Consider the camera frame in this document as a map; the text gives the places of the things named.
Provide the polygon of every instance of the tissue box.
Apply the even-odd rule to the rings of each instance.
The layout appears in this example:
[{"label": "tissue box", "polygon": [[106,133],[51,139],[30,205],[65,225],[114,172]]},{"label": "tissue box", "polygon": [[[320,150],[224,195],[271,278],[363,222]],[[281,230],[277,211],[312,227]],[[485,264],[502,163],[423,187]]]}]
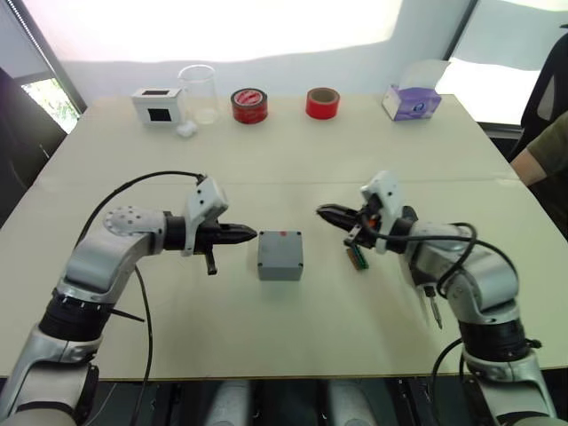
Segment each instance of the tissue box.
[{"label": "tissue box", "polygon": [[442,98],[434,89],[411,87],[399,90],[396,84],[390,86],[383,98],[383,107],[395,122],[430,118]]}]

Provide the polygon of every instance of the black chair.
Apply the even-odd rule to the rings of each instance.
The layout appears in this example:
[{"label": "black chair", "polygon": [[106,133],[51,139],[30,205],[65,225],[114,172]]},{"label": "black chair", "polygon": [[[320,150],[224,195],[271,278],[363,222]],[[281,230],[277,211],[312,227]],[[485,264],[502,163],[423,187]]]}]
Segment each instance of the black chair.
[{"label": "black chair", "polygon": [[0,68],[0,227],[66,135]]},{"label": "black chair", "polygon": [[514,160],[533,139],[566,111],[568,111],[568,34],[560,37],[548,54],[521,118],[523,135],[510,151],[507,159],[510,162]]}]

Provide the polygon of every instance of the small white device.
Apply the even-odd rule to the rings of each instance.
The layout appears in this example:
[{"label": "small white device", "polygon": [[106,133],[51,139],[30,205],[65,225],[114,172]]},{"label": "small white device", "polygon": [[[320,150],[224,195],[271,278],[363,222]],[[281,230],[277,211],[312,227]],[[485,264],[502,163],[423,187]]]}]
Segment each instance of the small white device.
[{"label": "small white device", "polygon": [[185,121],[181,89],[138,89],[132,95],[132,103],[144,124],[180,124]]}]

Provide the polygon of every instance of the white wall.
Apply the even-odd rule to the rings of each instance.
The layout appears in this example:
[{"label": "white wall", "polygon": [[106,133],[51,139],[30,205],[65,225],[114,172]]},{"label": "white wall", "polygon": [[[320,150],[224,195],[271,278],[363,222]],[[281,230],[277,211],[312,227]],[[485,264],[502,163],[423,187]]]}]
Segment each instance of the white wall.
[{"label": "white wall", "polygon": [[469,3],[107,1],[26,0],[87,104],[175,86],[180,68],[203,62],[217,70],[223,96],[247,86],[269,96],[323,85],[381,92],[406,65],[443,56]]},{"label": "white wall", "polygon": [[47,70],[4,1],[0,1],[0,68],[12,78]]},{"label": "white wall", "polygon": [[568,0],[480,0],[438,91],[455,93],[479,122],[519,124]]}]

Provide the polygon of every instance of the red adhesive tape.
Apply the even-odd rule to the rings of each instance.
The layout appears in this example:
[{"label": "red adhesive tape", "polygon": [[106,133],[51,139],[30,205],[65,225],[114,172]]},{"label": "red adhesive tape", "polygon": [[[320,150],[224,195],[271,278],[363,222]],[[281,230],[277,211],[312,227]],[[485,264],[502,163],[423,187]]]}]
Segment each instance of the red adhesive tape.
[{"label": "red adhesive tape", "polygon": [[240,89],[231,95],[233,117],[237,122],[253,124],[268,115],[268,96],[259,89]]},{"label": "red adhesive tape", "polygon": [[308,91],[305,112],[312,118],[327,120],[335,117],[339,106],[339,93],[327,87]]}]

